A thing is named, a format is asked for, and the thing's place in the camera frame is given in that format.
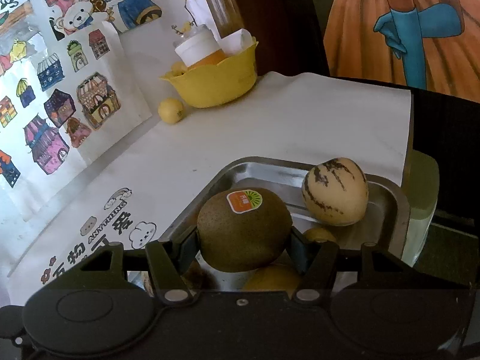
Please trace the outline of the spotted green-brown pear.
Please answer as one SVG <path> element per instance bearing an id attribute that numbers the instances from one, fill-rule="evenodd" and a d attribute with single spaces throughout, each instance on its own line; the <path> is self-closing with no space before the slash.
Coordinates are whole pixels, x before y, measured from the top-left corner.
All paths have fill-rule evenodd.
<path id="1" fill-rule="evenodd" d="M 309 230 L 306 230 L 304 236 L 310 242 L 338 242 L 335 235 L 323 227 L 310 228 Z"/>

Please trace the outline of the large green pear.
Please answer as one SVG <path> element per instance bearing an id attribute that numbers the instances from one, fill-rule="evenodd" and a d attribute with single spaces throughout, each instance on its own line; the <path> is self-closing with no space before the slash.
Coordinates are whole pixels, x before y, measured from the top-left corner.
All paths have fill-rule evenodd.
<path id="1" fill-rule="evenodd" d="M 272 264 L 256 270 L 244 284 L 246 292 L 285 291 L 289 296 L 299 286 L 301 279 L 295 270 L 287 265 Z"/>

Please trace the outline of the large striped pepino melon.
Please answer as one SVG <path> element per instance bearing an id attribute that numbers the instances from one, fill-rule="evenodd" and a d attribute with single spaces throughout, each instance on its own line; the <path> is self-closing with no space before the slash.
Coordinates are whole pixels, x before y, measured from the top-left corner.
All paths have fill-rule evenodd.
<path id="1" fill-rule="evenodd" d="M 368 181 L 349 158 L 332 158 L 314 166 L 304 177 L 302 196 L 320 222 L 344 227 L 359 222 L 368 205 Z"/>

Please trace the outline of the brown kiwi with sticker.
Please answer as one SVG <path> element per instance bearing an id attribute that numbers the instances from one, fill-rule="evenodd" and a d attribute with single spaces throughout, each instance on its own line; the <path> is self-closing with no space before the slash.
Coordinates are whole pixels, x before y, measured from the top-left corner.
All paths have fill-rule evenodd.
<path id="1" fill-rule="evenodd" d="M 203 259 L 221 272 L 247 272 L 276 260 L 293 225 L 287 205 L 264 188 L 211 197 L 197 218 Z"/>

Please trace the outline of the small brown fruit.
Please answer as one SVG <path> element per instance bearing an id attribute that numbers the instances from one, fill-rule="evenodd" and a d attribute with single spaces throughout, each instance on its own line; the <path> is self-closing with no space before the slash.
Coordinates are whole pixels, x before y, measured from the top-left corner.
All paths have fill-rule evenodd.
<path id="1" fill-rule="evenodd" d="M 200 266 L 195 259 L 181 276 L 186 286 L 193 291 L 209 291 L 215 288 L 212 277 Z"/>

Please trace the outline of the metal tray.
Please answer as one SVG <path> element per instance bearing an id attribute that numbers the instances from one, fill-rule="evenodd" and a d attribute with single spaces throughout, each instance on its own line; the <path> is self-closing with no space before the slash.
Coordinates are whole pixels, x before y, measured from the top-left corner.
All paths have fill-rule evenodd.
<path id="1" fill-rule="evenodd" d="M 365 186 L 355 181 L 358 170 L 347 160 L 345 171 L 329 174 L 332 189 L 314 184 L 323 166 L 272 158 L 241 158 L 222 169 L 170 225 L 167 241 L 197 223 L 202 206 L 216 194 L 236 189 L 268 189 L 286 205 L 301 233 L 325 226 L 341 248 L 358 250 L 365 242 L 378 243 L 395 256 L 403 252 L 409 205 L 400 188 L 389 180 L 366 175 Z"/>

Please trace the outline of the white printed table mat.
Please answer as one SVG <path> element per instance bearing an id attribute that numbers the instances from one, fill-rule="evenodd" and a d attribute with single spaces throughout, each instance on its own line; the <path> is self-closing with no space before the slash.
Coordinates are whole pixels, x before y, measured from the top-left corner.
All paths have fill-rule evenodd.
<path id="1" fill-rule="evenodd" d="M 400 184 L 408 151 L 412 95 L 406 89 L 304 73 L 271 72 L 222 107 L 191 111 L 178 124 L 152 118 L 66 187 L 31 223 L 4 219 L 2 249 L 18 263 L 1 303 L 23 305 L 61 261 L 90 217 L 118 189 L 131 189 L 133 222 L 164 232 L 224 166 L 261 156 L 305 164 L 347 157 L 364 172 Z"/>

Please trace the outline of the yellow lemon by bowl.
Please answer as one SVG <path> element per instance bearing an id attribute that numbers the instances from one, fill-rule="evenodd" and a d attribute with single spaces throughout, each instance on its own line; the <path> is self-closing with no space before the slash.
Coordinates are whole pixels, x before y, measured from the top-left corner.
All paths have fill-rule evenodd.
<path id="1" fill-rule="evenodd" d="M 158 113 L 163 122 L 174 125 L 184 118 L 185 108 L 180 100 L 169 97 L 159 103 Z"/>

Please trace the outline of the yellow plastic bowl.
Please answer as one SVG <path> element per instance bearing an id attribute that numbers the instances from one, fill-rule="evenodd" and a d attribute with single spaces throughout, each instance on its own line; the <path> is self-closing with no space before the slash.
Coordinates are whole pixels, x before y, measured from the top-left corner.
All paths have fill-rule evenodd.
<path id="1" fill-rule="evenodd" d="M 249 92 L 257 81 L 258 41 L 216 65 L 194 67 L 179 76 L 173 71 L 160 77 L 171 84 L 191 107 L 209 108 L 232 102 Z"/>

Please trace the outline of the house drawings paper poster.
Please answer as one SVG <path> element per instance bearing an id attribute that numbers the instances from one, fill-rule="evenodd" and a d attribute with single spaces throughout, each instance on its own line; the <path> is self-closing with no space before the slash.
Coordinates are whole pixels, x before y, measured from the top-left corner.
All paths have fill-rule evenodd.
<path id="1" fill-rule="evenodd" d="M 29 220 L 150 117 L 117 31 L 92 24 L 1 76 L 1 189 Z"/>

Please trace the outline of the white cup in bowl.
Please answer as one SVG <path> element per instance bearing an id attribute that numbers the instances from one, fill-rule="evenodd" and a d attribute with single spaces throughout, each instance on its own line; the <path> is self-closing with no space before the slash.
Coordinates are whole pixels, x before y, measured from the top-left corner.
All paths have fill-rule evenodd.
<path id="1" fill-rule="evenodd" d="M 188 68 L 216 65 L 227 58 L 212 30 L 204 24 L 184 34 L 175 44 L 174 51 Z"/>

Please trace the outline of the yellow flower sprig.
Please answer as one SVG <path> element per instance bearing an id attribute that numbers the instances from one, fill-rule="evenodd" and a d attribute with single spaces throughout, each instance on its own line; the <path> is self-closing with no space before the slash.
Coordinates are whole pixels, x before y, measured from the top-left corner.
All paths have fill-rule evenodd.
<path id="1" fill-rule="evenodd" d="M 194 17 L 193 11 L 190 7 L 190 0 L 183 1 L 183 11 L 185 12 L 185 20 L 181 25 L 173 24 L 171 26 L 172 30 L 176 35 L 183 37 L 185 35 L 190 35 L 194 29 L 197 29 L 198 22 Z"/>

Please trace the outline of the orange dress girl poster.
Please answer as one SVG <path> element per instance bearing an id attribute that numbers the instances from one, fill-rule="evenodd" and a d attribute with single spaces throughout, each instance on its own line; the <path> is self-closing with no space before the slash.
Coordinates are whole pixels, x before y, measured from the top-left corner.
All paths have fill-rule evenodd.
<path id="1" fill-rule="evenodd" d="M 324 47 L 334 77 L 479 101 L 479 0 L 333 0 Z"/>

